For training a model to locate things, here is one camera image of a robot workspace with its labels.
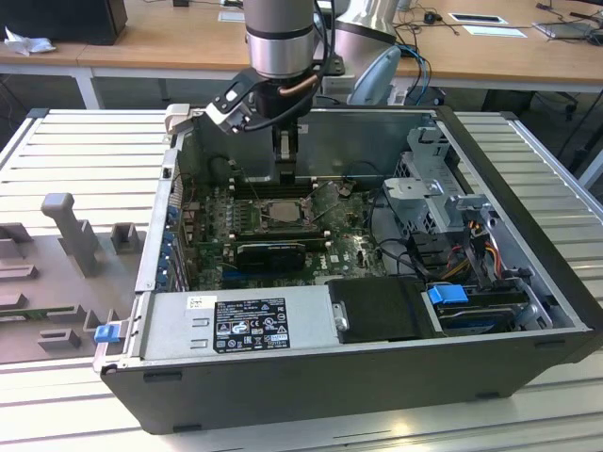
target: black box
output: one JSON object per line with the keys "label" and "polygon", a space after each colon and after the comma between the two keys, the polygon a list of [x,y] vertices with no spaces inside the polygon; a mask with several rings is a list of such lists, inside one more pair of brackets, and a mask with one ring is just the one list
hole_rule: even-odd
{"label": "black box", "polygon": [[123,0],[0,1],[3,35],[112,45],[127,19]]}

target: warning label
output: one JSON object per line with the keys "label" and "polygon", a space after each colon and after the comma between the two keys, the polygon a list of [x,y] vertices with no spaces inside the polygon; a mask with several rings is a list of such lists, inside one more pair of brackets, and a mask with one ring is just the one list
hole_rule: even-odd
{"label": "warning label", "polygon": [[218,353],[290,347],[285,299],[219,301],[215,308]]}

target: motherboard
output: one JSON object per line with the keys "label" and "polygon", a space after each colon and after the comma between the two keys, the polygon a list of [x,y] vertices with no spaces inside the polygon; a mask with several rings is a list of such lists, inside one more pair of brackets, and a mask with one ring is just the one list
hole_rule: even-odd
{"label": "motherboard", "polygon": [[190,290],[385,276],[367,235],[372,199],[346,180],[207,186],[183,206]]}

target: aluminum profile table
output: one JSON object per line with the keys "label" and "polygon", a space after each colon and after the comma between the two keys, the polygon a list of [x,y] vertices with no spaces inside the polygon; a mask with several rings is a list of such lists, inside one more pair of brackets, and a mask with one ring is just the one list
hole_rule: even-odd
{"label": "aluminum profile table", "polygon": [[[603,301],[601,205],[520,121],[498,113],[458,116],[595,299]],[[479,193],[468,168],[462,164],[460,170]]]}
{"label": "aluminum profile table", "polygon": [[146,231],[170,147],[164,113],[50,110],[25,119],[0,154],[0,223],[21,222],[31,235],[57,234],[40,207],[47,193],[70,192],[75,215],[94,232],[110,232],[117,222]]}
{"label": "aluminum profile table", "polygon": [[[82,124],[89,121],[83,119],[88,114],[99,113],[51,112],[50,116],[61,115],[65,120],[75,115]],[[116,124],[118,117],[113,121],[110,115],[130,113],[103,114],[108,115],[107,123]],[[596,250],[603,216],[598,204],[555,164],[520,122],[496,114],[459,116],[579,276],[601,299],[597,288],[603,266],[597,262],[603,261],[597,259]],[[24,124],[22,129],[32,126]],[[141,174],[137,177],[142,179],[136,181],[145,180]],[[465,177],[478,191],[470,174]],[[4,365],[0,366],[0,421],[3,451],[131,447],[154,452],[595,451],[603,444],[603,354],[599,351],[581,363],[553,367],[507,399],[162,437],[141,430],[134,416],[94,374],[91,359]]]}

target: blue object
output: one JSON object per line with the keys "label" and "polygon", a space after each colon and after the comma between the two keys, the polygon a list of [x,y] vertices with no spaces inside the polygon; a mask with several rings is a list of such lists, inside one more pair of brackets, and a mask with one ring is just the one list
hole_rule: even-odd
{"label": "blue object", "polygon": [[174,238],[176,238],[174,233],[165,232],[163,233],[162,241],[164,243],[171,243],[173,242]]}
{"label": "blue object", "polygon": [[167,272],[164,271],[160,271],[157,273],[156,277],[155,277],[155,282],[159,285],[165,285],[168,283],[168,274]]}
{"label": "blue object", "polygon": [[173,205],[168,206],[168,223],[174,223],[178,219],[178,209]]}
{"label": "blue object", "polygon": [[396,75],[400,55],[400,49],[395,46],[380,54],[356,82],[354,90],[348,98],[348,104],[378,104]]}
{"label": "blue object", "polygon": [[469,299],[461,285],[442,284],[436,285],[427,291],[432,304],[467,303]]}
{"label": "blue object", "polygon": [[158,270],[162,270],[162,271],[167,270],[169,266],[170,266],[170,262],[166,258],[160,258],[157,261],[157,269]]}
{"label": "blue object", "polygon": [[161,257],[171,256],[172,247],[167,243],[163,243],[161,248],[159,249],[159,254]]}
{"label": "blue object", "polygon": [[94,332],[94,342],[97,344],[120,342],[119,325],[101,325]]}

